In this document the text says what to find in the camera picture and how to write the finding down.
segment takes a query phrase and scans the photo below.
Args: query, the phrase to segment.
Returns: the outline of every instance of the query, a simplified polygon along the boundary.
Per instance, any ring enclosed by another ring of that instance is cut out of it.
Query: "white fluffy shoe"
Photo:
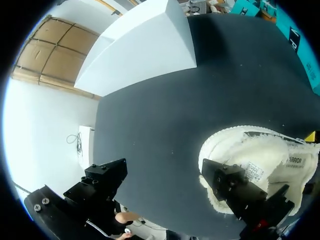
[[[199,170],[203,159],[218,163],[240,165],[249,180],[272,196],[284,184],[289,190],[285,197],[294,202],[289,214],[296,214],[301,206],[305,184],[318,165],[320,144],[305,143],[276,131],[258,126],[236,126],[210,136],[199,153]],[[220,213],[233,214],[225,201],[218,201],[202,175],[200,183],[207,189],[213,208]]]

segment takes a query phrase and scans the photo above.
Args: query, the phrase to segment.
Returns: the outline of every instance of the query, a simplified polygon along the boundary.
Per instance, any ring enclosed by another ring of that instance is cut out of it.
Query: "person's arm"
[[[131,238],[133,236],[132,232],[124,233],[120,237],[116,238],[115,240],[125,240],[127,238]]]

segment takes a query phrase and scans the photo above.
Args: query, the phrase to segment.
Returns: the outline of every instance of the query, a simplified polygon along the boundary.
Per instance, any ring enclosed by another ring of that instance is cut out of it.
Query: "dark gray tabletop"
[[[320,129],[320,97],[273,23],[206,14],[190,17],[189,24],[198,67],[105,96],[94,162],[127,159],[116,200],[129,210],[179,233],[236,239],[244,223],[216,212],[199,183],[203,142],[238,125],[304,138]]]

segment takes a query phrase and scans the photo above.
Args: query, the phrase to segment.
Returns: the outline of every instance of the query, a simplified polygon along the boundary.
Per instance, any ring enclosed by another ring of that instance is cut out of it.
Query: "white wall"
[[[94,127],[98,101],[10,80],[4,105],[4,145],[12,179],[30,192],[48,185],[61,195],[79,182],[76,143],[79,125]]]
[[[118,15],[112,15],[112,13],[109,8],[95,0],[68,0],[53,7],[47,14],[80,24],[101,34],[119,18]]]

